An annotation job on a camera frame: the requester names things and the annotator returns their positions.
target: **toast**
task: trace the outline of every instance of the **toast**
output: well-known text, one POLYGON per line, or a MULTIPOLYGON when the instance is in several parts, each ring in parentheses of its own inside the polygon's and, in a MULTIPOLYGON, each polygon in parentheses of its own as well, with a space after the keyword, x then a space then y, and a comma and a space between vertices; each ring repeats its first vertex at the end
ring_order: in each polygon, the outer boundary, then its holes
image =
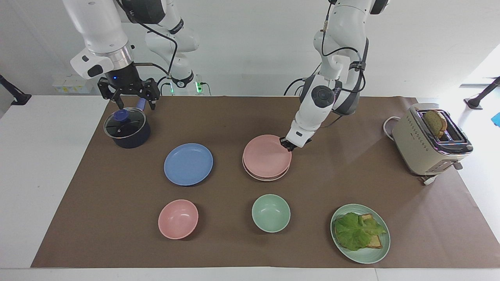
MULTIPOLYGON (((366 220, 366 219, 373 219, 373 215, 371 213, 366 213, 361 215, 361 219, 366 220)), ((380 241, 380 237, 378 235, 372 235, 371 236, 371 241, 368 243, 366 246, 367 248, 372 248, 372 249, 382 249, 382 242, 380 241)))
POLYGON ((446 129, 448 128, 448 122, 443 114, 437 110, 429 110, 423 114, 423 119, 427 123, 427 126, 431 133, 440 139, 446 129))

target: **toaster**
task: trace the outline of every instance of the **toaster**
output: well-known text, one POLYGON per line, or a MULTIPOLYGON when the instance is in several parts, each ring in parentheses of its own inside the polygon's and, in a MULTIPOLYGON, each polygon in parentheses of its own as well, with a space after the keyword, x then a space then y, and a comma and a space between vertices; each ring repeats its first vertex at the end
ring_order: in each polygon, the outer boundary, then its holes
POLYGON ((413 104, 392 129, 392 137, 409 169, 416 175, 435 176, 453 166, 462 169, 460 161, 473 151, 465 133, 452 121, 450 114, 435 103, 413 104), (439 111, 447 121, 441 138, 434 136, 423 115, 439 111))

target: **blue sticky note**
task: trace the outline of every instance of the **blue sticky note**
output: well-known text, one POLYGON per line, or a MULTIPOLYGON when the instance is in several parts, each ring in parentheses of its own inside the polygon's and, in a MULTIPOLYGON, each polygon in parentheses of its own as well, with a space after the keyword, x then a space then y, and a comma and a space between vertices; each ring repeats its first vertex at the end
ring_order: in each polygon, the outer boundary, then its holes
POLYGON ((497 115, 493 116, 493 118, 491 118, 491 121, 493 121, 495 125, 500 127, 500 112, 497 115))

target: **lettuce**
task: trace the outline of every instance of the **lettuce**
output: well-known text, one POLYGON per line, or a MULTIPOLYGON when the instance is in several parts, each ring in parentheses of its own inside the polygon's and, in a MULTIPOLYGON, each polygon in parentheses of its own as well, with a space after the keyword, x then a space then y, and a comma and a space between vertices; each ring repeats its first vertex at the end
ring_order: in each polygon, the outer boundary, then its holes
POLYGON ((371 236, 387 233, 373 218, 363 220, 360 215, 353 212, 335 220, 334 231, 338 243, 351 251, 366 248, 371 236))

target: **brown mat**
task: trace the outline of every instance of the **brown mat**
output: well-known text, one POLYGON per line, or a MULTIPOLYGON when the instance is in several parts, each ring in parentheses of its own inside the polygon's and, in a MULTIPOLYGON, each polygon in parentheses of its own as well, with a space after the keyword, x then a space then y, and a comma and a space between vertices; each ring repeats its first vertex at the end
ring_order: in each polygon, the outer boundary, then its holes
MULTIPOLYGON (((125 98, 129 106, 135 98, 125 98)), ((293 152, 276 182, 245 173, 242 153, 252 138, 284 136, 297 98, 163 97, 147 110, 152 134, 135 149, 116 146, 103 132, 110 103, 32 263, 35 268, 162 268, 271 266, 297 268, 498 268, 500 245, 458 173, 450 169, 424 187, 409 174, 382 132, 415 99, 363 97, 356 114, 293 152), (167 154, 200 143, 214 156, 207 179, 179 187, 163 172, 167 154), (267 234, 252 221, 263 194, 288 201, 290 224, 267 234), (162 208, 175 199, 196 204, 200 219, 183 240, 158 230, 162 208), (373 265, 345 258, 332 241, 334 211, 358 203, 386 221, 391 246, 373 265)), ((325 124, 336 116, 331 114, 325 124)))

